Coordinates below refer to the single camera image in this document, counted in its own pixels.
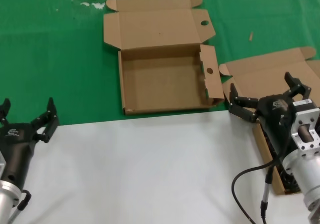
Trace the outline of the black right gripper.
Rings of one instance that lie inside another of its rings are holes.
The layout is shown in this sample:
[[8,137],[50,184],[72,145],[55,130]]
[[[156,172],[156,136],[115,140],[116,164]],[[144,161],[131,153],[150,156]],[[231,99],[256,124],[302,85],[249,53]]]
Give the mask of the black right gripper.
[[298,94],[302,95],[303,100],[309,99],[312,90],[289,72],[285,73],[284,78],[289,87],[284,94],[270,95],[260,100],[242,97],[233,83],[229,92],[228,111],[250,123],[256,123],[259,118],[266,147],[273,157],[281,153],[285,146],[284,157],[297,148],[289,137],[293,120],[291,104]]

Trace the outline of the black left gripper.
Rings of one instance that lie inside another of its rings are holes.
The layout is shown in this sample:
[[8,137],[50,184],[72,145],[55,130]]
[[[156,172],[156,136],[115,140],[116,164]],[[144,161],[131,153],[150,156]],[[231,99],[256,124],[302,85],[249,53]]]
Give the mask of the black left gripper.
[[49,142],[59,125],[59,118],[52,97],[48,99],[46,112],[35,118],[31,124],[9,124],[7,115],[10,107],[8,98],[0,105],[0,123],[3,125],[0,128],[0,152],[6,162],[1,180],[22,188],[37,141]]

